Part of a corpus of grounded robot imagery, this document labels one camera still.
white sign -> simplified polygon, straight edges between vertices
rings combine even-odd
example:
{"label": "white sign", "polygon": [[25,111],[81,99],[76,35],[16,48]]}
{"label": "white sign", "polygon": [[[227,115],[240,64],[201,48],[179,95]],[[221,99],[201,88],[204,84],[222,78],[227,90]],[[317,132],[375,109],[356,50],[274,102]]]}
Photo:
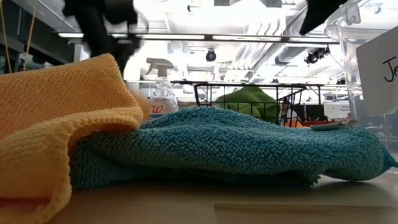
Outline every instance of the white sign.
{"label": "white sign", "polygon": [[323,104],[323,111],[325,116],[328,116],[330,119],[346,119],[348,113],[351,112],[349,108],[348,102],[331,102]]}
{"label": "white sign", "polygon": [[368,116],[391,114],[398,108],[398,27],[356,49]]}

table surface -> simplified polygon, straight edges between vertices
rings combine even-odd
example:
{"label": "table surface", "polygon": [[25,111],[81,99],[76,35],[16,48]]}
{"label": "table surface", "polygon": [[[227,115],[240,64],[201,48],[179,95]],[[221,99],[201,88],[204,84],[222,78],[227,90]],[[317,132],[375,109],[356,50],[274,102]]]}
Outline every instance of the table surface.
{"label": "table surface", "polygon": [[398,223],[398,175],[311,189],[131,183],[74,192],[50,223]]}

green object in basket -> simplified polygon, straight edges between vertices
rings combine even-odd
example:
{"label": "green object in basket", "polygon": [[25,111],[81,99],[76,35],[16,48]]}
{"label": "green object in basket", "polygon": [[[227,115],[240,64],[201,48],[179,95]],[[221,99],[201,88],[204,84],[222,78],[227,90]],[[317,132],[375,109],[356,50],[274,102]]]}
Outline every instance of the green object in basket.
{"label": "green object in basket", "polygon": [[264,93],[259,87],[248,86],[217,98],[213,105],[242,114],[251,114],[255,118],[271,123],[277,120],[280,108],[277,101]]}

yellow microfiber towel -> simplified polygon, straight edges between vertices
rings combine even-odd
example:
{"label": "yellow microfiber towel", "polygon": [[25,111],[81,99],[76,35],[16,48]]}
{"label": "yellow microfiber towel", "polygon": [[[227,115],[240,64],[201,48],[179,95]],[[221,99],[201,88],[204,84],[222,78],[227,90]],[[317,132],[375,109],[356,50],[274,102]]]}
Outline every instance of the yellow microfiber towel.
{"label": "yellow microfiber towel", "polygon": [[110,55],[1,75],[0,223],[47,222],[71,197],[74,142],[142,120]]}

fluorescent light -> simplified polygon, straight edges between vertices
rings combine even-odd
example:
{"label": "fluorescent light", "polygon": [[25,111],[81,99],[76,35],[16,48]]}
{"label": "fluorescent light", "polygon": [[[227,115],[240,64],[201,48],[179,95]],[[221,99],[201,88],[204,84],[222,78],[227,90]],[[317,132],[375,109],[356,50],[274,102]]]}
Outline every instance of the fluorescent light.
{"label": "fluorescent light", "polygon": [[331,38],[328,37],[289,37],[289,41],[291,42],[307,42],[307,43],[338,43],[333,41]]}
{"label": "fluorescent light", "polygon": [[126,80],[128,83],[156,83],[156,81],[150,80]]}
{"label": "fluorescent light", "polygon": [[[58,33],[58,35],[62,38],[83,38],[83,34],[81,33]],[[118,37],[127,37],[126,34],[112,34],[115,38]]]}
{"label": "fluorescent light", "polygon": [[143,39],[166,39],[166,40],[203,40],[204,35],[183,35],[183,34],[139,34],[138,37]]}
{"label": "fluorescent light", "polygon": [[214,35],[213,40],[241,40],[241,41],[264,41],[264,42],[278,42],[280,37],[255,37],[245,35]]}
{"label": "fluorescent light", "polygon": [[59,33],[58,35],[62,38],[83,38],[83,34],[79,33]]}
{"label": "fluorescent light", "polygon": [[[83,38],[82,33],[58,33],[63,38]],[[112,34],[115,38],[127,37],[127,34]],[[204,35],[183,35],[183,34],[137,34],[138,37],[142,37],[146,40],[204,40]]]}
{"label": "fluorescent light", "polygon": [[328,44],[285,44],[286,47],[327,48]]}

